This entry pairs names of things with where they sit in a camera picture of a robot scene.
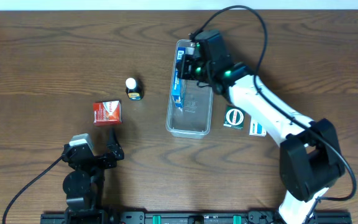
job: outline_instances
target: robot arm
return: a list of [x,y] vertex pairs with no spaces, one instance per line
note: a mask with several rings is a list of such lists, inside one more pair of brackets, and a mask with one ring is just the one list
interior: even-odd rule
[[[195,51],[177,64],[180,78],[205,82],[216,94],[255,118],[280,146],[280,177],[287,188],[279,208],[288,224],[302,224],[313,215],[315,201],[344,174],[344,165],[332,151],[304,128],[329,140],[338,153],[339,143],[334,126],[326,119],[314,122],[274,95],[254,72],[243,63],[234,64],[217,30],[193,36]],[[264,97],[290,114],[303,128],[276,110]],[[306,147],[316,146],[311,153]]]
[[[258,87],[261,88],[265,96],[273,101],[284,111],[292,114],[298,121],[310,127],[313,121],[311,118],[300,114],[279,97],[274,95],[263,83],[259,77],[257,79]],[[271,135],[273,140],[280,146],[286,137],[297,135],[304,131],[297,125],[291,123],[275,108],[270,106],[260,95],[257,94],[253,83],[253,75],[246,75],[235,82],[235,85],[229,87],[230,101],[234,106],[241,108],[253,118],[255,118]],[[307,214],[313,209],[314,201],[317,197],[323,196],[328,190],[327,187],[321,189],[313,195],[308,202],[296,199],[289,191],[286,192],[285,199],[279,208],[279,214],[287,224],[299,224],[305,221]]]

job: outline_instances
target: wood grain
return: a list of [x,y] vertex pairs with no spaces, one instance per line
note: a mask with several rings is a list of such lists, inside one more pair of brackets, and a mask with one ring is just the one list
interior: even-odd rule
[[[285,193],[278,147],[270,137],[223,128],[225,100],[215,96],[211,132],[202,140],[174,138],[165,117],[178,39],[211,12],[0,12],[0,222],[11,198],[51,164],[73,135],[90,133],[103,150],[106,129],[92,124],[91,104],[121,100],[117,126],[126,153],[106,172],[104,203],[162,210],[277,208]],[[261,11],[270,34],[260,76],[301,113],[332,121],[342,153],[358,179],[358,11]],[[254,66],[262,46],[257,20],[244,11],[220,15],[237,60]],[[145,98],[130,101],[125,79],[139,77]],[[67,205],[59,163],[31,186],[9,223],[39,223]],[[345,196],[348,176],[329,191]],[[319,209],[349,210],[358,223],[358,192]]]

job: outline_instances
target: blue box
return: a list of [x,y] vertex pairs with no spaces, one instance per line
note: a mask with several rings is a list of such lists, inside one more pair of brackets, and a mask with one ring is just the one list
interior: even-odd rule
[[[177,48],[177,57],[176,62],[180,62],[186,53],[185,47],[178,47]],[[172,82],[172,100],[175,103],[176,107],[183,108],[183,102],[185,101],[185,90],[186,90],[186,80],[182,80],[181,78],[178,78],[178,69],[175,68],[175,77]]]

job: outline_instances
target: red box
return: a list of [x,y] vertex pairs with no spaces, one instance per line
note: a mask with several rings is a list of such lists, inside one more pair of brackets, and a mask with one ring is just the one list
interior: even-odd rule
[[109,101],[93,104],[94,125],[121,124],[121,103]]

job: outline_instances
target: small bottle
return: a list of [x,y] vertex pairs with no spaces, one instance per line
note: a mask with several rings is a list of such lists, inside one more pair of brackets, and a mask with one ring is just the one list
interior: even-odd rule
[[128,94],[129,99],[131,100],[141,100],[143,99],[143,89],[142,87],[136,82],[134,78],[128,78],[125,81],[127,86],[126,93]]

